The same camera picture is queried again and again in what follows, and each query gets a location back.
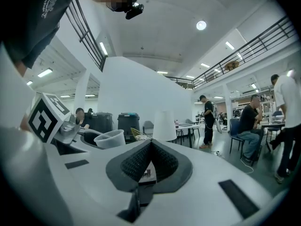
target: dark gray sleeve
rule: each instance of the dark gray sleeve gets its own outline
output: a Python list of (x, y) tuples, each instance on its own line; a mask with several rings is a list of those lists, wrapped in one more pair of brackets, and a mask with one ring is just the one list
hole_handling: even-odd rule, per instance
[(58, 28), (55, 28), (49, 35), (47, 35), (39, 43), (37, 43), (31, 50), (31, 52), (24, 59), (22, 59), (23, 64), (27, 68), (32, 68), (34, 62), (37, 60), (46, 46), (50, 44), (57, 31)]

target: round ceiling light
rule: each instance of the round ceiling light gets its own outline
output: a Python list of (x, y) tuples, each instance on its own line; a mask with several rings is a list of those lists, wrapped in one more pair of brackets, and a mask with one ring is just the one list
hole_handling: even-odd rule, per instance
[(197, 29), (198, 30), (204, 30), (207, 27), (207, 24), (205, 23), (205, 21), (199, 21), (197, 23)]

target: man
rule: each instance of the man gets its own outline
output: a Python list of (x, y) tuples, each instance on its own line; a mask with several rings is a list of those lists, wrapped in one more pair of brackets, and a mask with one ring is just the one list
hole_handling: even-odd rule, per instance
[(210, 100), (207, 100), (206, 96), (201, 95), (200, 101), (205, 103), (205, 112), (203, 114), (205, 119), (205, 138), (204, 143), (199, 148), (204, 149), (208, 148), (208, 146), (212, 146), (212, 136), (213, 136), (213, 124), (214, 124), (214, 117), (212, 114), (213, 106)]
[(249, 142), (249, 146), (245, 146), (243, 159), (250, 162), (255, 157), (255, 152), (260, 146), (261, 131), (257, 129), (257, 124), (262, 121), (262, 107), (258, 95), (251, 96), (250, 104), (246, 105), (241, 113), (238, 128), (238, 137)]
[[(17, 70), (24, 76), (35, 60), (51, 42), (59, 29), (59, 21), (72, 0), (13, 0), (13, 6), (5, 6), (0, 40)], [(118, 11), (136, 0), (94, 0)]]
[(280, 166), (275, 173), (276, 181), (281, 184), (284, 177), (296, 168), (301, 152), (301, 94), (296, 82), (289, 76), (274, 74), (271, 82), (274, 85), (276, 106), (280, 106), (285, 116), (285, 145)]

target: black mesh pad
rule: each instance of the black mesh pad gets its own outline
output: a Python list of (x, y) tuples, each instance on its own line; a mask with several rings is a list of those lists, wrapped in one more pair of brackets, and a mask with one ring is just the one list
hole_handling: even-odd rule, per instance
[(118, 190), (133, 192), (150, 161), (155, 166), (157, 183), (154, 193), (172, 193), (184, 185), (192, 174), (192, 163), (184, 155), (156, 140), (141, 145), (111, 159), (106, 173)]

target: blue chair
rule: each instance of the blue chair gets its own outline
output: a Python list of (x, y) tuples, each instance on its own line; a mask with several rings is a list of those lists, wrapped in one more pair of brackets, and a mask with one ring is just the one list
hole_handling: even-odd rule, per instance
[[(282, 114), (282, 111), (275, 111), (275, 112), (272, 114), (272, 117), (276, 117), (276, 116), (278, 116), (278, 115), (283, 115), (283, 114)], [(281, 128), (269, 127), (269, 128), (268, 128), (268, 132), (267, 132), (267, 137), (266, 137), (265, 141), (266, 141), (266, 142), (268, 141), (269, 131), (271, 132), (271, 136), (270, 136), (270, 138), (269, 138), (269, 140), (271, 141), (271, 140), (272, 140), (272, 134), (273, 134), (273, 131), (275, 131), (276, 134), (277, 134), (277, 132), (278, 132), (279, 130), (281, 130)]]
[(237, 134), (238, 134), (238, 127), (239, 127), (239, 120), (238, 120), (238, 119), (230, 119), (231, 147), (230, 147), (230, 153), (229, 153), (229, 154), (231, 154), (231, 150), (232, 150), (232, 142), (233, 142), (233, 139), (234, 139), (234, 140), (239, 141), (239, 144), (238, 144), (238, 151), (239, 151), (239, 148), (240, 148), (240, 143), (242, 143), (242, 145), (241, 145), (241, 153), (240, 153), (240, 158), (241, 158), (241, 157), (242, 157), (242, 154), (243, 154), (243, 146), (244, 146), (245, 140), (240, 139), (240, 138), (237, 137)]

